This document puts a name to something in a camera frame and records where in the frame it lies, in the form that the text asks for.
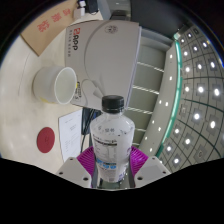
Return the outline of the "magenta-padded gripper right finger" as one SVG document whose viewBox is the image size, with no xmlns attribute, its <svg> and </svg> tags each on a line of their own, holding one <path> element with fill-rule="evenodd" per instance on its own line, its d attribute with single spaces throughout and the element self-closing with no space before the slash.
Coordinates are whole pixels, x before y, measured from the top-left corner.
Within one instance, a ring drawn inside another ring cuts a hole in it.
<svg viewBox="0 0 224 224">
<path fill-rule="evenodd" d="M 148 157 L 135 147 L 131 149 L 129 164 L 131 186 L 134 188 L 144 187 L 170 175 L 170 171 L 156 156 Z"/>
</svg>

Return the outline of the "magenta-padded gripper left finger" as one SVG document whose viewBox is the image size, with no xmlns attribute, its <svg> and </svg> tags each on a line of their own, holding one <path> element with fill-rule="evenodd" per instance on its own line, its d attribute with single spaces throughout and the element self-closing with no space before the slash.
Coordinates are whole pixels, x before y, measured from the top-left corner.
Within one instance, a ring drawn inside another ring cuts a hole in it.
<svg viewBox="0 0 224 224">
<path fill-rule="evenodd" d="M 56 175 L 84 188 L 92 188 L 95 172 L 95 155 L 92 147 L 78 157 L 69 157 Z"/>
</svg>

